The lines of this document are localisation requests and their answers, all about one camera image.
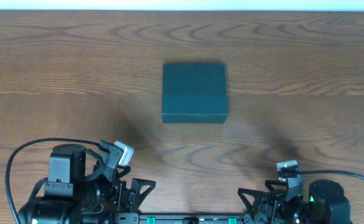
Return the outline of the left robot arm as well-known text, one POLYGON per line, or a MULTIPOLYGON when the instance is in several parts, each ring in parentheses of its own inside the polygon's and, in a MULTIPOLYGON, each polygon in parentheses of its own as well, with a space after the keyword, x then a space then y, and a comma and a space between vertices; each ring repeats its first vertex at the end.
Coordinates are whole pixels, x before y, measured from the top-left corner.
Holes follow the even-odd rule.
POLYGON ((49 176, 36 183, 19 210, 21 223, 116 223, 117 213, 134 213, 155 188, 152 180, 121 178, 131 170, 133 149, 100 141, 99 155, 81 144, 55 146, 49 176))

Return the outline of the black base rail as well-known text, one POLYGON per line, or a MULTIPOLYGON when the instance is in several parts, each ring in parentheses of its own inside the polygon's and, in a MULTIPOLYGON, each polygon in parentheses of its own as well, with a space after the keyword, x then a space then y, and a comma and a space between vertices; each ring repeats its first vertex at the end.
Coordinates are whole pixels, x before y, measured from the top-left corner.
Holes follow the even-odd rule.
POLYGON ((138 214, 117 213, 115 224, 249 224, 254 223, 249 215, 234 214, 138 214))

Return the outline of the dark green box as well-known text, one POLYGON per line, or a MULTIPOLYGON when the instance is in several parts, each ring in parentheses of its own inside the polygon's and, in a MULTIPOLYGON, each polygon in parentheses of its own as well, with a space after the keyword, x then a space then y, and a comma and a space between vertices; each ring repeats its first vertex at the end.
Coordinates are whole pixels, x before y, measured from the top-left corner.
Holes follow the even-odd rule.
POLYGON ((227 117, 224 63, 163 64, 163 123, 222 124, 227 117))

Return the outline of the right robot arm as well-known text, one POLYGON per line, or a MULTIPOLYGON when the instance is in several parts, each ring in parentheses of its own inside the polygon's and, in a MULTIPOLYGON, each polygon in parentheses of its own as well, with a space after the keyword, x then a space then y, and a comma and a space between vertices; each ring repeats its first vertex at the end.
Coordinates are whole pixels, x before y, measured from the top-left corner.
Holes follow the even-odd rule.
POLYGON ((259 224, 351 224, 350 202, 343 187, 332 180, 320 179, 309 186, 304 201, 300 180, 266 180, 267 192, 238 189, 246 212, 243 223, 259 224))

